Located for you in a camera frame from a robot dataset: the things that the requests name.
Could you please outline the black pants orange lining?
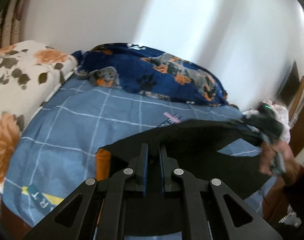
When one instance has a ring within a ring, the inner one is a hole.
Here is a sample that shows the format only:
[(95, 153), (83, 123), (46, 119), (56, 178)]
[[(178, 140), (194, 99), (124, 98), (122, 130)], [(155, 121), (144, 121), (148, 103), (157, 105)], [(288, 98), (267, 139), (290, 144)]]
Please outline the black pants orange lining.
[(157, 153), (166, 149), (168, 157), (176, 159), (179, 168), (196, 178), (218, 178), (241, 199), (258, 191), (269, 176), (259, 172), (258, 155), (238, 157), (219, 153), (225, 146), (242, 139), (253, 146), (262, 140), (245, 125), (236, 122), (188, 120), (158, 127), (100, 147), (95, 154), (95, 178), (100, 181), (126, 168), (132, 158), (140, 155), (142, 144)]

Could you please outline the white pink crumpled cloth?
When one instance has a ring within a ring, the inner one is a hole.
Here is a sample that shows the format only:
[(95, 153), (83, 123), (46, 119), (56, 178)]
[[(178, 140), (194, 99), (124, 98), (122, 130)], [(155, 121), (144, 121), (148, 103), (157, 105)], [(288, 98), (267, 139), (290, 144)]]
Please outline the white pink crumpled cloth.
[[(274, 104), (271, 100), (264, 100), (263, 102), (267, 103), (269, 106), (272, 107), (273, 111), (276, 114), (277, 120), (284, 125), (284, 130), (280, 137), (280, 140), (283, 140), (286, 143), (289, 143), (291, 140), (291, 135), (290, 135), (290, 125), (289, 125), (289, 117), (288, 117), (289, 112), (288, 112), (287, 108), (278, 103)], [(256, 113), (256, 109), (250, 109), (250, 110), (244, 111), (242, 113), (245, 116), (245, 121), (246, 121), (246, 117), (248, 115)]]

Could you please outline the blue checked bed sheet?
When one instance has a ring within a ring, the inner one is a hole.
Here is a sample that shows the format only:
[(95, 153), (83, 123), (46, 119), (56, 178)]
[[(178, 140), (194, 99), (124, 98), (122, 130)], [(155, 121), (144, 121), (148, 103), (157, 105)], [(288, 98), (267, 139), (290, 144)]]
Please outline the blue checked bed sheet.
[(86, 178), (95, 175), (95, 153), (107, 144), (167, 122), (224, 121), (241, 112), (95, 87), (70, 78), (32, 119), (11, 158), (2, 200), (35, 226)]

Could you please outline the navy dog print blanket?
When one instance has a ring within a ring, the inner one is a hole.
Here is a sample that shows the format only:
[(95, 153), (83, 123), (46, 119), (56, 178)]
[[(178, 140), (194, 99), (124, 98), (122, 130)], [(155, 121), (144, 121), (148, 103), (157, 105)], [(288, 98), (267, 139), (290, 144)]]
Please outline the navy dog print blanket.
[(132, 43), (100, 44), (72, 53), (76, 75), (93, 85), (123, 89), (164, 101), (204, 106), (227, 105), (227, 92), (217, 77), (190, 61)]

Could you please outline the white orange floral pillow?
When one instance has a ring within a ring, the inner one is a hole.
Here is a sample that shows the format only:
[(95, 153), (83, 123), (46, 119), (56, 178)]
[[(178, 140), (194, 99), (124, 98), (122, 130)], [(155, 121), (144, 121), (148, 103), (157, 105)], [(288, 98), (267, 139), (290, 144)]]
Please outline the white orange floral pillow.
[(23, 131), (76, 66), (72, 55), (33, 40), (0, 49), (0, 193)]

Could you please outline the beige striped curtain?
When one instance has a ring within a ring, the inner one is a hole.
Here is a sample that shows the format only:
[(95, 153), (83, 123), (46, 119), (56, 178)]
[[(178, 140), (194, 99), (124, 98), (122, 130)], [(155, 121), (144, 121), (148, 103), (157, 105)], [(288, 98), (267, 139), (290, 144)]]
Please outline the beige striped curtain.
[(21, 0), (10, 0), (0, 13), (0, 48), (19, 42), (20, 20), (17, 12)]

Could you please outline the brown wooden bed frame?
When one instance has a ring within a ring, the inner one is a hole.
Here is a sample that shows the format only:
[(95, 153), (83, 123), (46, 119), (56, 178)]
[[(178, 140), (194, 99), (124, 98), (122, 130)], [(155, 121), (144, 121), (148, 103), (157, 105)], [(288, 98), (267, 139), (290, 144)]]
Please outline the brown wooden bed frame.
[(285, 182), (278, 177), (262, 202), (263, 218), (269, 223), (279, 222), (287, 215), (289, 203), (283, 193)]

